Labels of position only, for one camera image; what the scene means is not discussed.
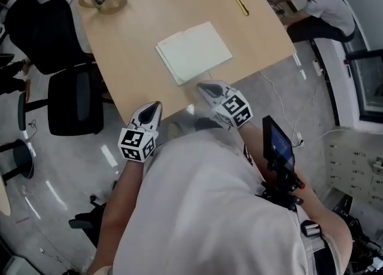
white glove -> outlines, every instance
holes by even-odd
[[[223,123],[237,129],[253,117],[250,104],[242,93],[224,81],[203,81],[197,88]]]
[[[118,140],[118,147],[125,159],[143,163],[153,153],[161,115],[160,102],[145,104],[133,113],[130,123],[121,130]]]

white t-shirt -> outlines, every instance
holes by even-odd
[[[345,36],[355,30],[354,18],[343,0],[308,0],[303,10],[340,29]]]
[[[261,181],[226,130],[160,147],[113,275],[313,274],[296,214],[255,196]]]

person with teal hair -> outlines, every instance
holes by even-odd
[[[276,0],[274,4],[292,0]],[[343,0],[306,0],[296,13],[281,19],[293,42],[327,38],[340,42],[353,39],[355,22]]]

gray floor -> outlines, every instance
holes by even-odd
[[[75,4],[71,5],[79,39],[84,49],[87,49],[89,45],[77,21]],[[23,57],[9,40],[4,45],[4,51],[16,53],[15,61]],[[295,149],[297,167],[317,194],[323,197],[327,191],[323,143],[317,139],[334,127],[334,118],[324,79],[316,75],[312,66],[314,54],[310,46],[301,42],[296,44],[296,50],[301,66],[297,66],[291,57],[262,73],[274,83],[290,124],[294,125],[299,117],[296,130],[302,134],[305,146]],[[305,71],[306,80],[302,77],[301,69]],[[33,69],[31,80],[31,100],[47,97],[49,76]],[[281,103],[272,84],[260,73],[234,86],[250,102],[256,125],[261,126],[262,118],[271,115],[291,136],[292,129],[282,116]],[[17,127],[17,99],[18,93],[0,96],[0,144],[24,138]],[[70,229],[68,220],[78,213],[91,211],[89,195],[96,194],[106,200],[111,192],[111,184],[125,164],[117,149],[123,122],[112,105],[104,105],[104,110],[105,127],[96,136],[53,136],[49,133],[46,108],[27,115],[27,122],[36,119],[38,128],[30,141],[35,153],[35,176],[31,180],[17,176],[9,181],[7,193],[12,215],[6,217],[0,214],[0,232],[15,253],[25,256],[44,274],[62,274],[71,267],[85,271],[95,254],[95,248],[85,234],[81,230]],[[181,119],[183,127],[190,131],[185,116],[187,111],[163,121],[162,141],[165,140],[166,125],[170,121]],[[28,135],[32,134],[33,130],[29,127]],[[5,172],[13,164],[9,163],[9,155],[2,154],[0,157],[0,170]]]

white notebook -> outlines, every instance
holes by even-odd
[[[233,57],[210,22],[167,37],[156,50],[177,85]]]

